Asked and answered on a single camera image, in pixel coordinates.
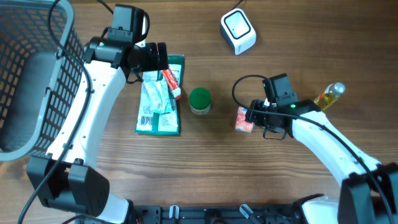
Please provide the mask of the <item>red stick sachet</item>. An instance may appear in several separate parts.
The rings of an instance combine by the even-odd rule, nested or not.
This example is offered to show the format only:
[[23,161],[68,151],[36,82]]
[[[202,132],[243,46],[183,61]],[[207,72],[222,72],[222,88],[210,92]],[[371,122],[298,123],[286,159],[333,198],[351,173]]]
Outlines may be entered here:
[[162,75],[166,79],[167,84],[168,84],[168,86],[170,88],[170,91],[171,91],[174,99],[176,101],[181,99],[182,91],[181,91],[181,88],[180,88],[176,78],[174,77],[171,69],[163,70],[162,71]]

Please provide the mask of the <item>light teal wipes packet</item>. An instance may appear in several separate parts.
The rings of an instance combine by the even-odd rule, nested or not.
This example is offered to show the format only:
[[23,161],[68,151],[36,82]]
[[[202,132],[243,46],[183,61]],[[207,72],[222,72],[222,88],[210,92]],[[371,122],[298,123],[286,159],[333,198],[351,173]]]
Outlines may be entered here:
[[154,82],[144,82],[144,86],[149,95],[150,110],[152,112],[164,114],[173,111],[169,86],[165,79]]

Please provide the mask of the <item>white barcode scanner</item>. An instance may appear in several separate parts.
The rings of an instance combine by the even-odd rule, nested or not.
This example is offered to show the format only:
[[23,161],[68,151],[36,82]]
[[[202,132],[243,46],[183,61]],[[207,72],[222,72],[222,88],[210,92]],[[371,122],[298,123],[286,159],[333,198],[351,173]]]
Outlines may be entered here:
[[220,20],[221,36],[231,47],[235,55],[250,49],[257,39],[256,31],[242,9],[236,8]]

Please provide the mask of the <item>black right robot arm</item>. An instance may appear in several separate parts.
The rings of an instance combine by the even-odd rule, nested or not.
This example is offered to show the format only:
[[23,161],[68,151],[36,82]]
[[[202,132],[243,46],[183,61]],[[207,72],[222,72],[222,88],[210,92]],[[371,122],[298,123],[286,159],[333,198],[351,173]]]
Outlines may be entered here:
[[340,186],[301,201],[304,223],[397,223],[397,164],[382,164],[340,133],[312,100],[298,100],[286,74],[261,77],[265,100],[253,100],[246,119],[309,148]]

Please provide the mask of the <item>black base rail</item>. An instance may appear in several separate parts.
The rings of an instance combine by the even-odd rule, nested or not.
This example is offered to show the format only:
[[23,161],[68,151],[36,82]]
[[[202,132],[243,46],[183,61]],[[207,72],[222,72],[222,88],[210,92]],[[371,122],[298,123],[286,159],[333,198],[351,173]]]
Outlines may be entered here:
[[214,223],[303,223],[294,204],[237,207],[169,207],[138,205],[129,215],[133,224],[214,224]]

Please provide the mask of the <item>yellow liquid Vim bottle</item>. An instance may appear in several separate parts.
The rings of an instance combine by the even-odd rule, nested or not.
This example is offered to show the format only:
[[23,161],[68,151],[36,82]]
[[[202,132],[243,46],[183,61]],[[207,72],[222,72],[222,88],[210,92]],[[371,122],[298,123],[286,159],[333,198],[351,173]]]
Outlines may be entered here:
[[344,92],[346,88],[341,82],[332,83],[325,91],[320,94],[314,103],[322,110],[325,111],[329,106],[331,106]]

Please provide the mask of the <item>red tissue packet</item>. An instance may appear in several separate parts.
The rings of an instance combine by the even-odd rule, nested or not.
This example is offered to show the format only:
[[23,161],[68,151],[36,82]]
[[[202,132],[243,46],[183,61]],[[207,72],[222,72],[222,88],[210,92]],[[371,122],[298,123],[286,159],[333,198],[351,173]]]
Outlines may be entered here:
[[235,130],[245,133],[251,133],[255,127],[255,124],[246,121],[246,112],[247,109],[241,106],[238,108]]

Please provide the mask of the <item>green 3M glove package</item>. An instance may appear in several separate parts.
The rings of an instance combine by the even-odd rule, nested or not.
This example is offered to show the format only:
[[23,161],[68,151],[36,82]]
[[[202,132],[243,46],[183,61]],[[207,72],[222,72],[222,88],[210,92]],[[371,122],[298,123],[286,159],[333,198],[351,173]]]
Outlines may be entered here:
[[[181,91],[182,79],[185,67],[184,55],[169,55],[169,68],[176,78]],[[165,79],[162,71],[144,72],[142,75],[144,82],[154,82]],[[144,82],[141,85],[141,98],[139,111],[137,115],[136,133],[153,135],[178,135],[180,134],[180,120],[178,113],[178,104],[174,99],[170,88],[170,100],[173,111],[170,113],[158,114],[150,110],[149,95],[145,89]]]

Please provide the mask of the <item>grey plastic mesh basket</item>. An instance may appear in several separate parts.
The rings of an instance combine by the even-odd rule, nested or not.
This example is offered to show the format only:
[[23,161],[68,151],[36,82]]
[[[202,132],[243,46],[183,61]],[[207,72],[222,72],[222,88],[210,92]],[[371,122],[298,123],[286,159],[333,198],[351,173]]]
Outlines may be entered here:
[[1,160],[44,156],[59,134],[83,72],[68,1],[1,1]]

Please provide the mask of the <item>red-lidded white cup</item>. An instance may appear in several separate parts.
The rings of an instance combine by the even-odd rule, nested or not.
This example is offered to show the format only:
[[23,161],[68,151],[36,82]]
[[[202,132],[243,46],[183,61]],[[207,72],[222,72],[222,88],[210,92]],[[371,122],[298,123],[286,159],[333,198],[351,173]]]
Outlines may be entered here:
[[189,96],[190,109],[193,114],[205,115],[211,108],[211,94],[206,88],[195,88]]

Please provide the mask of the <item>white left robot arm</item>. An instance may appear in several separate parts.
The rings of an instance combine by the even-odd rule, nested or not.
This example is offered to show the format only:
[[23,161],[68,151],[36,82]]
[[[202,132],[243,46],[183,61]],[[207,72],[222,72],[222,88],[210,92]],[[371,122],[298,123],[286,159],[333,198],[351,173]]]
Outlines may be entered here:
[[130,74],[168,67],[166,45],[146,43],[149,27],[146,11],[117,4],[111,26],[85,45],[76,61],[83,78],[67,118],[45,157],[33,156],[27,165],[31,197],[43,206],[80,220],[138,222],[133,202],[112,194],[109,180],[95,167],[100,137]]

